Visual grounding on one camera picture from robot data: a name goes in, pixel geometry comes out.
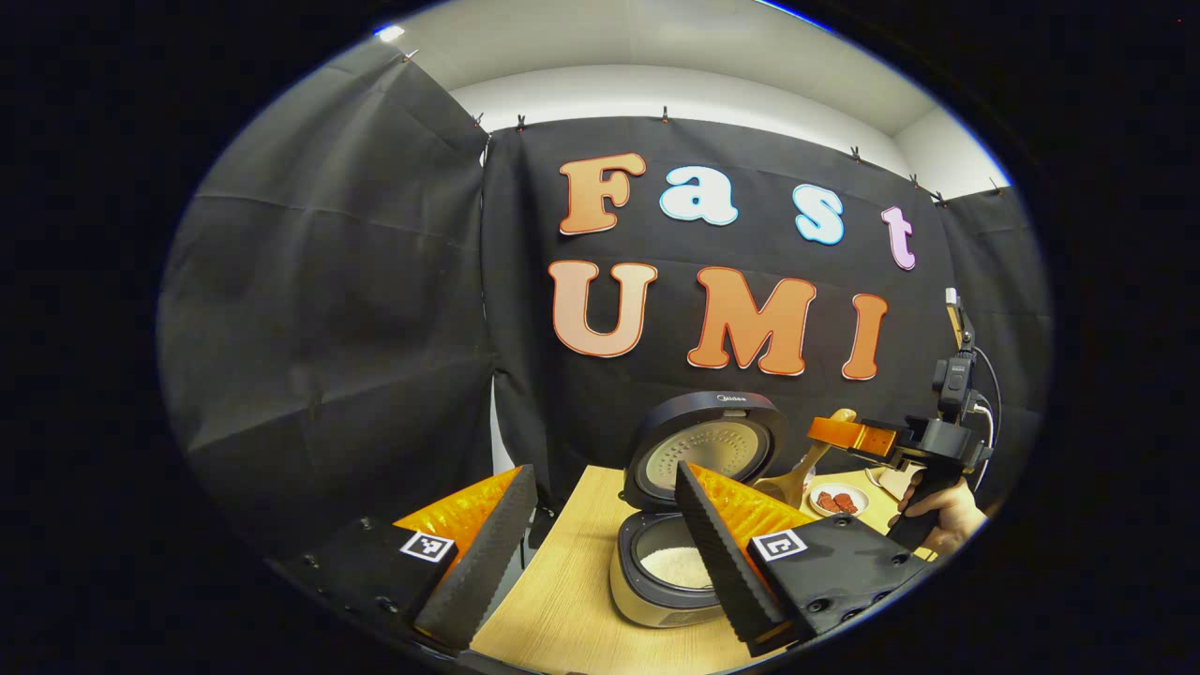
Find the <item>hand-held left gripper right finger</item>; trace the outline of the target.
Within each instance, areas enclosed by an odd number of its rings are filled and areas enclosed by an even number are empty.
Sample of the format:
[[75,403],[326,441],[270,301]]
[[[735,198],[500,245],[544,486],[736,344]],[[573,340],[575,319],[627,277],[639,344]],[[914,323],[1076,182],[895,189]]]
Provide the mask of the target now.
[[836,633],[932,572],[912,548],[856,516],[806,516],[692,462],[678,464],[674,498],[751,656]]

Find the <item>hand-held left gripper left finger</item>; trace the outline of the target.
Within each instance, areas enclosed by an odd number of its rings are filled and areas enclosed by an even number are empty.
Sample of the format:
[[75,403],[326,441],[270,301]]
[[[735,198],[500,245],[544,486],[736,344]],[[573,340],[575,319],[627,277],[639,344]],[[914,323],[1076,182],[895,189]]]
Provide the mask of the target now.
[[536,503],[535,470],[518,465],[397,520],[358,518],[270,567],[373,637],[460,653]]

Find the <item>white rice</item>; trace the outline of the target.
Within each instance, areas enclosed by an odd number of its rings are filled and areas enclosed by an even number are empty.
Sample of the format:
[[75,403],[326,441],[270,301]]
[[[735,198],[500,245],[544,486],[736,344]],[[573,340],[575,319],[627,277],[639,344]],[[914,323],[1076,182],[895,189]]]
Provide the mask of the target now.
[[648,577],[686,591],[712,589],[713,583],[697,546],[665,546],[638,560]]

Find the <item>wooden spoon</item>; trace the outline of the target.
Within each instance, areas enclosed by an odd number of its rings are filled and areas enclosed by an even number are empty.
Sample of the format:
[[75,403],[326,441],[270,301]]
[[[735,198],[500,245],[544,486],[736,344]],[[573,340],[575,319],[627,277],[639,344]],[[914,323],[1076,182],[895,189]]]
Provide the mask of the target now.
[[827,442],[812,441],[805,456],[791,471],[780,477],[761,478],[752,484],[752,488],[776,498],[780,503],[799,509],[815,478],[816,465],[829,449],[830,444]]

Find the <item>black rice cooker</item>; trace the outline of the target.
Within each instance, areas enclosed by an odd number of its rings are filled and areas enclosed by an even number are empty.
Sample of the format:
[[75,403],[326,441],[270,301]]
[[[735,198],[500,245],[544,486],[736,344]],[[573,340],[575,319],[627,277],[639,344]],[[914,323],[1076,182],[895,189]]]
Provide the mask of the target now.
[[619,494],[634,513],[619,526],[608,565],[608,592],[622,619],[656,629],[722,619],[710,585],[673,581],[652,569],[668,561],[703,567],[676,501],[677,467],[690,461],[749,486],[785,440],[788,420],[758,394],[698,392],[648,411]]

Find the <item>white round plate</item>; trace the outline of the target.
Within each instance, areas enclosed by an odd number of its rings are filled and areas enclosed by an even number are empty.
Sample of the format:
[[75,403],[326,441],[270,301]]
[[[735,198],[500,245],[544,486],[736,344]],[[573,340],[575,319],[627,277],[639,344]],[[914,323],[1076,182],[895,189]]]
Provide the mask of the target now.
[[[818,510],[812,504],[812,500],[821,491],[824,491],[824,492],[829,494],[830,496],[834,496],[835,494],[848,494],[848,495],[851,495],[853,497],[854,503],[857,504],[857,507],[859,509],[858,513],[857,514],[848,514],[848,513],[827,514],[827,513],[824,513],[822,510]],[[869,496],[866,496],[866,494],[864,491],[862,491],[860,488],[848,486],[848,484],[841,484],[841,483],[824,483],[824,484],[822,484],[822,486],[811,486],[810,491],[809,491],[809,495],[806,495],[806,503],[811,504],[811,508],[815,512],[818,512],[820,516],[862,516],[866,512],[866,508],[870,507]]]

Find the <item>row of backdrop clips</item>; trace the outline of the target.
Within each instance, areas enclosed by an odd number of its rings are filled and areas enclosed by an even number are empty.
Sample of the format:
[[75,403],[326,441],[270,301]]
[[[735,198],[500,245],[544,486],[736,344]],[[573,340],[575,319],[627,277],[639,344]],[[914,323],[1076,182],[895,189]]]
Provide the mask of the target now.
[[484,129],[578,118],[636,117],[716,121],[763,129],[836,151],[858,148],[862,162],[905,178],[946,198],[1009,189],[1002,167],[968,129],[944,110],[926,112],[895,136],[762,82],[668,66],[570,66],[510,74],[448,89]]

